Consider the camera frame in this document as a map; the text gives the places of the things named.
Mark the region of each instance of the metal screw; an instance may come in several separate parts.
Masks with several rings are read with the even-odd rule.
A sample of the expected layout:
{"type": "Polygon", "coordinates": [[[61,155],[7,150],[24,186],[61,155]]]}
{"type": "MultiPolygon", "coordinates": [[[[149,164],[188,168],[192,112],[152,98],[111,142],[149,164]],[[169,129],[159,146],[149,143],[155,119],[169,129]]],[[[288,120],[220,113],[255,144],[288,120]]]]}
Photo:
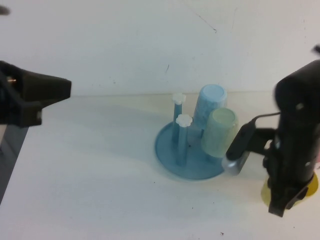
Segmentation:
{"type": "Polygon", "coordinates": [[[8,76],[7,78],[6,78],[6,80],[8,81],[8,83],[10,83],[10,84],[14,84],[17,80],[16,79],[13,79],[11,76],[8,76]]]}
{"type": "Polygon", "coordinates": [[[299,110],[303,109],[304,107],[305,107],[304,104],[302,102],[300,102],[295,106],[295,109],[299,111],[299,110]]]}
{"type": "Polygon", "coordinates": [[[42,118],[42,111],[38,111],[36,113],[36,119],[41,120],[41,118],[42,118]]]}

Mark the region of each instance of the white peg top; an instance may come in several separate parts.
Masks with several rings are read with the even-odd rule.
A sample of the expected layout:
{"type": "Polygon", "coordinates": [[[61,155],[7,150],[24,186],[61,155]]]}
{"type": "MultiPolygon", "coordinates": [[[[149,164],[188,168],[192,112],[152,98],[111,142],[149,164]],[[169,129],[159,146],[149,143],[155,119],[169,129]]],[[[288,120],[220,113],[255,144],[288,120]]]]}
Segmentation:
{"type": "Polygon", "coordinates": [[[188,114],[180,114],[175,120],[175,122],[179,124],[180,127],[183,127],[183,128],[189,127],[192,121],[193,121],[193,118],[190,117],[188,114]]]}
{"type": "Polygon", "coordinates": [[[172,101],[174,104],[181,105],[186,101],[186,95],[182,93],[174,93],[172,95],[172,101]]]}

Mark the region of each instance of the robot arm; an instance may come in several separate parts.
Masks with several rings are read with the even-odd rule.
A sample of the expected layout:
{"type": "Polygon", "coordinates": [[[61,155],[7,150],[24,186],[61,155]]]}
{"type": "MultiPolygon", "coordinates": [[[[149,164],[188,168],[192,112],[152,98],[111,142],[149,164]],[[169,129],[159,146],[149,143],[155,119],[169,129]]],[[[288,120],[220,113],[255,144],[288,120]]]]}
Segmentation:
{"type": "Polygon", "coordinates": [[[277,129],[256,128],[262,115],[242,126],[226,153],[223,166],[238,174],[249,153],[264,156],[271,192],[269,212],[280,217],[302,200],[314,177],[320,139],[320,60],[281,80],[275,87],[280,110],[277,129]],[[266,143],[272,140],[270,147],[266,143]]]}

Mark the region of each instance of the round blue base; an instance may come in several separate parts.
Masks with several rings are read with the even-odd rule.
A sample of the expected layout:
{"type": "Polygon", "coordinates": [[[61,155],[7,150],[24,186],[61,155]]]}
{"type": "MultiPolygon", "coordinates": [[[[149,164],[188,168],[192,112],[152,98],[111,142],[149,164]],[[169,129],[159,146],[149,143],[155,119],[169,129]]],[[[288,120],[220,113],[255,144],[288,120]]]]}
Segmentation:
{"type": "Polygon", "coordinates": [[[172,141],[172,128],[171,122],[159,132],[155,140],[155,153],[165,168],[182,178],[193,180],[213,178],[224,171],[222,158],[212,157],[202,150],[201,129],[194,125],[188,128],[186,165],[179,166],[176,162],[178,145],[172,141]]]}

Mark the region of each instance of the black cable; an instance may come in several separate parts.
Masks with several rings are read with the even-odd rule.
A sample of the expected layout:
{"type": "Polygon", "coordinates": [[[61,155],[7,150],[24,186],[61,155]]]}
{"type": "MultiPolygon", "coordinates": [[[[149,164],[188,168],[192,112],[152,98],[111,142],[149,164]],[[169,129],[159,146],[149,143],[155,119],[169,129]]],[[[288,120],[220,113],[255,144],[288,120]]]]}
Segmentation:
{"type": "Polygon", "coordinates": [[[255,118],[253,118],[251,120],[251,122],[256,123],[257,119],[259,119],[259,118],[271,117],[271,116],[276,116],[276,115],[279,115],[279,114],[281,114],[280,111],[279,112],[274,112],[274,113],[269,113],[269,114],[259,115],[259,116],[256,116],[255,118]]]}

